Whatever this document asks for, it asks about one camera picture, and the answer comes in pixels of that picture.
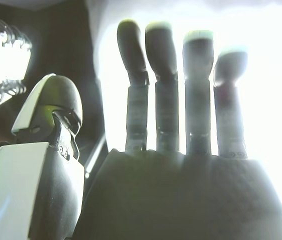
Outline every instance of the white curtain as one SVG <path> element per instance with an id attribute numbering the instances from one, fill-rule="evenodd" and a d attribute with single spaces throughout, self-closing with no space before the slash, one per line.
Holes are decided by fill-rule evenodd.
<path id="1" fill-rule="evenodd" d="M 185 95 L 182 47 L 191 30 L 214 32 L 215 59 L 222 48 L 246 46 L 248 66 L 238 83 L 248 157 L 260 160 L 282 201 L 282 5 L 246 1 L 89 1 L 94 64 L 100 81 L 109 149 L 124 151 L 129 79 L 117 45 L 117 26 L 134 19 L 143 32 L 153 21 L 173 28 L 179 73 L 180 150 L 185 152 Z M 156 149 L 154 73 L 150 76 L 148 149 Z M 214 100 L 211 99 L 212 152 L 217 155 Z"/>

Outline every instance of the dark background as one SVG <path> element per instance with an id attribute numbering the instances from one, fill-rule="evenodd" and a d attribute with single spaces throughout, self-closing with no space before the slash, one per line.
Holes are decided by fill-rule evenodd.
<path id="1" fill-rule="evenodd" d="M 24 79 L 27 93 L 0 105 L 0 142 L 13 143 L 11 128 L 25 99 L 46 74 L 70 78 L 83 107 L 83 125 L 76 138 L 81 163 L 85 163 L 104 133 L 103 108 L 93 66 L 89 15 L 82 0 L 69 0 L 31 11 L 0 5 L 0 19 L 17 26 L 32 41 L 31 59 Z M 104 146 L 102 155 L 107 154 Z"/>

